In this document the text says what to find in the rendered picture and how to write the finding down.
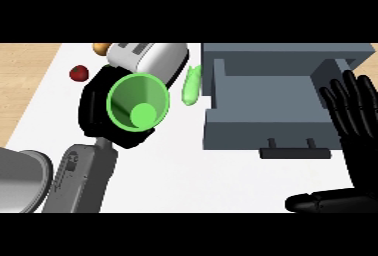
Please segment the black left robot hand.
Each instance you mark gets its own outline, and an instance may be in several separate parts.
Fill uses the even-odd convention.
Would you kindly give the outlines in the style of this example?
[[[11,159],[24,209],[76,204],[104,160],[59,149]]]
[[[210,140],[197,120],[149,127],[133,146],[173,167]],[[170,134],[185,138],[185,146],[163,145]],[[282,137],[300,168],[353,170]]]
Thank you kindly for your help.
[[[124,149],[136,147],[155,132],[123,130],[111,121],[107,112],[107,96],[114,83],[130,74],[123,68],[105,65],[84,86],[80,106],[79,125],[87,137],[104,137]]]

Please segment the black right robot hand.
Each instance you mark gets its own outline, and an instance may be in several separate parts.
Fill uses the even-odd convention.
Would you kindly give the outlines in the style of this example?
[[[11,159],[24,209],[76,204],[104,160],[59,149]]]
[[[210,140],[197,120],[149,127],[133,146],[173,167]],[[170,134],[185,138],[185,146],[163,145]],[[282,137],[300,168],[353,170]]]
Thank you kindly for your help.
[[[343,72],[343,82],[319,89],[340,135],[353,187],[287,198],[294,213],[378,214],[378,91],[366,75]]]

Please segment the green cup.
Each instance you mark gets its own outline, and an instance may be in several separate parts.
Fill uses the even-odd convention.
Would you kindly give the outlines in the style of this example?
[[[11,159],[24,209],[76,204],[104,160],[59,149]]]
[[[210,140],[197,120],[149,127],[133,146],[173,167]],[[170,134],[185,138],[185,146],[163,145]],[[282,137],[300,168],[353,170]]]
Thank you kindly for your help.
[[[163,81],[148,73],[124,76],[112,85],[107,96],[108,117],[118,128],[142,132],[166,118],[170,93]]]

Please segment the grey drawer front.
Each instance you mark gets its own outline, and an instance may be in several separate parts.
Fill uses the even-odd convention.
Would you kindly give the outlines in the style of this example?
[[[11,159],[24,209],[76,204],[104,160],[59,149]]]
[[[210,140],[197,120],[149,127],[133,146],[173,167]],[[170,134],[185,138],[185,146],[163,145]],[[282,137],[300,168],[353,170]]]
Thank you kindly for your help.
[[[204,149],[257,150],[273,138],[279,148],[304,148],[307,139],[319,148],[338,150],[340,139],[330,115],[322,110],[318,116],[288,114],[272,119],[257,116],[241,117],[234,111],[206,110]]]

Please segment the red apple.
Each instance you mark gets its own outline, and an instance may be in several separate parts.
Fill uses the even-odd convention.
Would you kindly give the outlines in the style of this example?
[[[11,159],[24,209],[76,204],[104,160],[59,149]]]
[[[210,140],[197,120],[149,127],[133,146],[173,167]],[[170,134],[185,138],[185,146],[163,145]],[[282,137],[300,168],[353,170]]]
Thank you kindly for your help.
[[[83,65],[77,65],[70,71],[70,77],[77,82],[89,79],[89,69]]]

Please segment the orange-brown bread roll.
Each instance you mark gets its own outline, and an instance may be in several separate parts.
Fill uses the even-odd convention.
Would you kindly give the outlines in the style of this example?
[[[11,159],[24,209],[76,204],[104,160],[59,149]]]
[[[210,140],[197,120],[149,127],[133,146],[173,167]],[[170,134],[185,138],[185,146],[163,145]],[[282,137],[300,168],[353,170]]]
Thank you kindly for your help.
[[[93,51],[99,56],[105,56],[108,52],[111,44],[110,43],[95,43],[93,44]]]

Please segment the white toaster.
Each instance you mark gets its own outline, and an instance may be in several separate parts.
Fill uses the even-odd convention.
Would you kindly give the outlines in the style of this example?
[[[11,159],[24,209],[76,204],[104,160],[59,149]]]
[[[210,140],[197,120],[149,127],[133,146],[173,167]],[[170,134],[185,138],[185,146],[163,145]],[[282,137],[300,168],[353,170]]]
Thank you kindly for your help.
[[[189,60],[186,43],[114,43],[107,52],[112,67],[154,75],[170,87]]]

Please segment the light green cucumber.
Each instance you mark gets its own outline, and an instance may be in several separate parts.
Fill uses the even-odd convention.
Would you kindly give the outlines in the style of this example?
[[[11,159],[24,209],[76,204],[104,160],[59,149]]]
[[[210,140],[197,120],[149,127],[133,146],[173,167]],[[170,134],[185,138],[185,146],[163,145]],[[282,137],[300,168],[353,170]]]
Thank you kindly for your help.
[[[183,89],[182,89],[182,101],[186,106],[197,103],[201,88],[201,66],[189,67]]]

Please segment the grey metal pot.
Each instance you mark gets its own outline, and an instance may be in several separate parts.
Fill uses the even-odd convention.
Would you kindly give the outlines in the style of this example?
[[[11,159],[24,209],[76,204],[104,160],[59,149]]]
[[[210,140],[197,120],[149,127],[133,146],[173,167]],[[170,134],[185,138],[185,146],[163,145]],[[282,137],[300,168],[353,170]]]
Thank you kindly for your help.
[[[0,147],[0,213],[31,213],[52,184],[53,165],[46,154]]]

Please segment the grey cabinet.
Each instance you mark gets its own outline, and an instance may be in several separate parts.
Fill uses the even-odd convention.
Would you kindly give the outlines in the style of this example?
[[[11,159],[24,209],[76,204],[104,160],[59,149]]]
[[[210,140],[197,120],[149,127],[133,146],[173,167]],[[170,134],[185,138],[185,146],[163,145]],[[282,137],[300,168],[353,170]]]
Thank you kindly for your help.
[[[369,43],[204,43],[203,65],[225,61],[228,75],[310,75],[325,60],[355,69],[375,53]]]

